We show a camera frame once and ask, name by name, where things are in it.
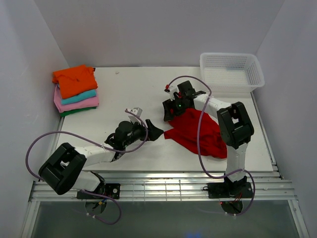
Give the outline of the pink folded t shirt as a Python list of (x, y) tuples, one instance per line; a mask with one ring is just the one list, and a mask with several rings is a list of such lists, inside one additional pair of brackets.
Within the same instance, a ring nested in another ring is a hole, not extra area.
[(65, 112), (65, 111), (69, 111), (69, 110), (74, 110), (74, 109), (82, 109), (82, 108), (87, 108), (87, 107), (97, 107), (99, 105), (98, 94), (95, 97), (83, 100), (81, 102), (68, 104), (68, 105), (62, 105), (61, 100), (62, 100), (62, 97), (61, 97), (61, 93), (60, 93), (60, 88), (58, 86), (56, 86), (54, 89), (53, 101), (54, 101), (54, 104), (60, 113)]

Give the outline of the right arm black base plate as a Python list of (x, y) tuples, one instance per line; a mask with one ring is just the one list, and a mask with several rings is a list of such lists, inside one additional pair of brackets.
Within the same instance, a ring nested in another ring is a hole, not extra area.
[(208, 198), (252, 198), (251, 184), (229, 185), (225, 182), (211, 182), (203, 187), (208, 192)]

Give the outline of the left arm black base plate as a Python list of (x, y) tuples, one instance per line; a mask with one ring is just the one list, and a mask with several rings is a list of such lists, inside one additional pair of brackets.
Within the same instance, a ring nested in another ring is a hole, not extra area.
[[(106, 183), (106, 184), (98, 186), (96, 190), (93, 191), (93, 193), (101, 194), (107, 197), (111, 197), (113, 199), (119, 199), (120, 189), (121, 189), (121, 184), (119, 183)], [(102, 197), (96, 196), (96, 195), (89, 195), (79, 191), (77, 192), (76, 198), (77, 199), (101, 199)]]

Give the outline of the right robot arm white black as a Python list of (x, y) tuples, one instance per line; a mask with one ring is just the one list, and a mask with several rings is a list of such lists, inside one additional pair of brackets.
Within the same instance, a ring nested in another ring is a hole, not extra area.
[(164, 121), (171, 121), (193, 108), (207, 113), (218, 121), (220, 136), (227, 148), (227, 166), (223, 182), (208, 183), (204, 190), (209, 198), (252, 198), (255, 184), (245, 170), (246, 150), (254, 127), (242, 102), (227, 103), (214, 98), (211, 92), (196, 91), (190, 81), (176, 87), (167, 84), (169, 99), (163, 102)]

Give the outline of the teal folded t shirt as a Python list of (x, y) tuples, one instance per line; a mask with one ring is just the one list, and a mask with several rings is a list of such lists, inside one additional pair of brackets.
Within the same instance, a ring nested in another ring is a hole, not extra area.
[(81, 102), (83, 100), (95, 97), (97, 95), (97, 92), (95, 89), (93, 90), (88, 90), (83, 93), (80, 93), (78, 95), (75, 95), (73, 97), (67, 98), (67, 99), (62, 99), (61, 104), (62, 105), (68, 105), (68, 104), (73, 104), (77, 102)]

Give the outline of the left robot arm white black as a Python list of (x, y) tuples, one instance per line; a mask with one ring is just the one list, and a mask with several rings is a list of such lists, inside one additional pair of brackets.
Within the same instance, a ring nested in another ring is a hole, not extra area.
[(86, 190), (94, 198), (105, 195), (106, 181), (99, 174), (83, 169), (99, 163), (111, 163), (124, 155), (126, 147), (136, 141), (155, 141), (163, 130), (149, 119), (146, 125), (139, 122), (122, 121), (115, 132), (99, 146), (73, 147), (62, 143), (39, 169), (39, 176), (58, 194), (71, 189)]

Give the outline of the white plastic basket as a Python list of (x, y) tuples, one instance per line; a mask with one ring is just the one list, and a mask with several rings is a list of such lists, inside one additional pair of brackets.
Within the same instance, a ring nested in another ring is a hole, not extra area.
[(255, 55), (202, 53), (202, 80), (214, 92), (250, 93), (264, 86), (264, 75)]

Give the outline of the aluminium frame rail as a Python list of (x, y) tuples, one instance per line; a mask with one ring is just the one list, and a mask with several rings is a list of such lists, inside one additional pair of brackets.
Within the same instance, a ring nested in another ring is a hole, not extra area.
[(104, 224), (87, 216), (76, 191), (57, 195), (37, 181), (31, 201), (38, 203), (40, 238), (312, 238), (303, 206), (291, 180), (283, 178), (263, 132), (253, 102), (245, 103), (255, 133), (246, 154), (249, 181), (256, 185), (255, 200), (243, 201), (246, 212), (226, 214), (218, 199), (203, 189), (220, 181), (226, 161), (204, 157), (160, 137), (131, 145), (129, 153), (112, 163), (89, 163), (84, 171), (121, 185), (119, 207), (109, 203)]

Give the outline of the green folded t shirt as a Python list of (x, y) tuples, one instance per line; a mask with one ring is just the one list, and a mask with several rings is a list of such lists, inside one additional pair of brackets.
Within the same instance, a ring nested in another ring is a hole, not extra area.
[(82, 109), (74, 109), (74, 110), (69, 110), (69, 111), (65, 111), (65, 112), (62, 112), (60, 113), (60, 117), (61, 118), (64, 118), (68, 115), (72, 115), (72, 114), (76, 114), (76, 113), (80, 113), (80, 112), (84, 112), (84, 111), (89, 111), (89, 110), (94, 110), (96, 109), (97, 107), (87, 107), (87, 108), (82, 108)]

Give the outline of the orange folded t shirt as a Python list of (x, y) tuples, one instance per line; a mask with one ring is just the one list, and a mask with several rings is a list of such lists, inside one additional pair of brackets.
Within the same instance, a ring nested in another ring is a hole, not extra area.
[(68, 99), (98, 88), (94, 76), (95, 69), (80, 65), (53, 72), (52, 82), (59, 85), (62, 99)]

